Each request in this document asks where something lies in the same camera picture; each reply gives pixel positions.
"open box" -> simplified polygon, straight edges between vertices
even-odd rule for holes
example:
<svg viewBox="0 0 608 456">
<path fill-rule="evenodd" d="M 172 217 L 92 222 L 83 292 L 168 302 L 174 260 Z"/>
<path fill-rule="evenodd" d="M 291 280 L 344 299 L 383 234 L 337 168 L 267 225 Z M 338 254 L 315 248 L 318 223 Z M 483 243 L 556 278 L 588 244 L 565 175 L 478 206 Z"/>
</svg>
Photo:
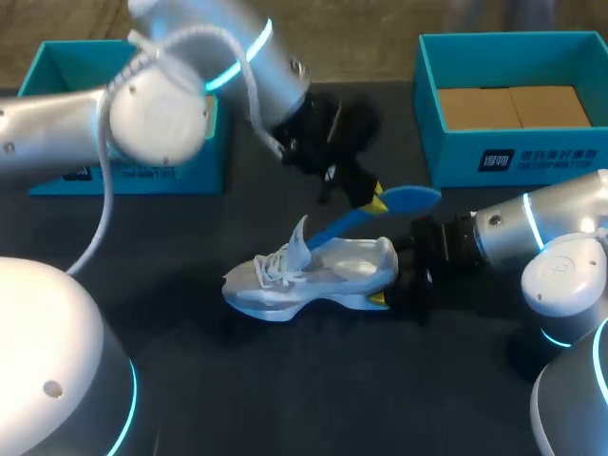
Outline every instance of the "open box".
<svg viewBox="0 0 608 456">
<path fill-rule="evenodd" d="M 608 47 L 595 32 L 421 35 L 413 101 L 434 187 L 608 167 Z"/>
<path fill-rule="evenodd" d="M 109 83 L 134 55 L 127 42 L 44 42 L 38 49 L 19 96 L 88 90 Z M 220 194 L 227 154 L 228 112 L 208 96 L 209 125 L 202 150 L 191 161 L 171 167 L 112 163 L 116 194 Z M 101 195 L 99 167 L 75 170 L 60 179 L 33 187 L 32 195 Z"/>
</svg>

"black table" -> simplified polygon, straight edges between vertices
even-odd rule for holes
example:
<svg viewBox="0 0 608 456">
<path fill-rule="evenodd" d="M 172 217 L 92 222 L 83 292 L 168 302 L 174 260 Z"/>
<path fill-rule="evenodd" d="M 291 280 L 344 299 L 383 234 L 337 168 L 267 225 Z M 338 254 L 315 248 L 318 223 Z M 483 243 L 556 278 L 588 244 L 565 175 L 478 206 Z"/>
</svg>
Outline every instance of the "black table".
<svg viewBox="0 0 608 456">
<path fill-rule="evenodd" d="M 410 84 L 320 88 L 365 92 L 382 109 L 381 137 L 362 162 L 385 188 L 428 183 Z M 426 326 L 325 301 L 287 324 L 250 319 L 223 302 L 222 275 L 276 250 L 303 214 L 318 229 L 347 203 L 336 194 L 315 205 L 319 182 L 283 168 L 240 123 L 228 179 L 221 198 L 118 197 L 107 239 L 79 277 L 153 391 L 161 456 L 538 454 L 528 418 L 537 367 L 514 369 L 509 356 L 523 326 L 516 276 L 443 289 Z M 436 212 L 522 191 L 445 191 Z M 101 201 L 15 194 L 0 207 L 2 255 L 64 268 L 88 243 Z M 409 220 L 351 235 L 394 236 Z M 531 366 L 525 357 L 515 361 Z"/>
</svg>

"gray background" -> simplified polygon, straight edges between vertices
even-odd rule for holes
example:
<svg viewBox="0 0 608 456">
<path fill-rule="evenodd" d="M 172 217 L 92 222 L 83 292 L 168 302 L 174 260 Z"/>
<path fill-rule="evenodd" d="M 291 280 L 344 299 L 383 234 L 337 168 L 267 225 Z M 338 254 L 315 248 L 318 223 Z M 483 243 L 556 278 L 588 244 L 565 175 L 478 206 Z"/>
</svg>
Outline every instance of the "gray background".
<svg viewBox="0 0 608 456">
<path fill-rule="evenodd" d="M 444 30 L 447 0 L 245 0 L 274 19 L 318 82 L 407 80 L 420 33 Z M 127 0 L 0 0 L 0 87 L 19 86 L 40 43 L 126 37 Z M 557 0 L 560 29 L 608 36 L 608 0 Z M 480 30 L 501 25 L 485 0 Z"/>
</svg>

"sneaker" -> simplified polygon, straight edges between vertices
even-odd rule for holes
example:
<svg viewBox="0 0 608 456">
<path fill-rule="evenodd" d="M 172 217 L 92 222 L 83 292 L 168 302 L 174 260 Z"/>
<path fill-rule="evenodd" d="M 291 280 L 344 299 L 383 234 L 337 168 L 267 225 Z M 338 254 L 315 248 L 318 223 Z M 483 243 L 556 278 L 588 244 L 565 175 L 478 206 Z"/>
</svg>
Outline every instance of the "sneaker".
<svg viewBox="0 0 608 456">
<path fill-rule="evenodd" d="M 235 309 L 268 321 L 287 321 L 315 299 L 349 309 L 385 310 L 370 295 L 397 277 L 397 254 L 386 237 L 335 237 L 312 251 L 304 241 L 306 216 L 289 243 L 268 256 L 256 256 L 230 271 L 222 293 Z"/>
</svg>

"teal cardboard box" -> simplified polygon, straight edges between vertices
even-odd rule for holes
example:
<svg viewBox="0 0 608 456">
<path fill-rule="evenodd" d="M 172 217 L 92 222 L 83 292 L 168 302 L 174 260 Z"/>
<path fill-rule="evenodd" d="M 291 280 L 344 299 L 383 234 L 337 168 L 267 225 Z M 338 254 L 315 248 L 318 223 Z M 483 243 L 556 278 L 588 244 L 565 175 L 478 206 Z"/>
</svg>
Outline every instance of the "teal cardboard box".
<svg viewBox="0 0 608 456">
<path fill-rule="evenodd" d="M 442 89 L 541 86 L 568 87 L 587 126 L 447 127 Z M 412 97 L 436 188 L 551 184 L 608 168 L 608 47 L 595 32 L 421 35 Z"/>
<path fill-rule="evenodd" d="M 103 86 L 118 74 L 136 49 L 124 41 L 44 42 L 29 69 L 19 96 L 44 95 Z M 114 192 L 141 194 L 221 194 L 228 153 L 229 116 L 221 102 L 208 97 L 210 124 L 202 150 L 174 167 L 112 163 Z M 76 170 L 30 189 L 31 195 L 101 195 L 99 167 Z"/>
</svg>

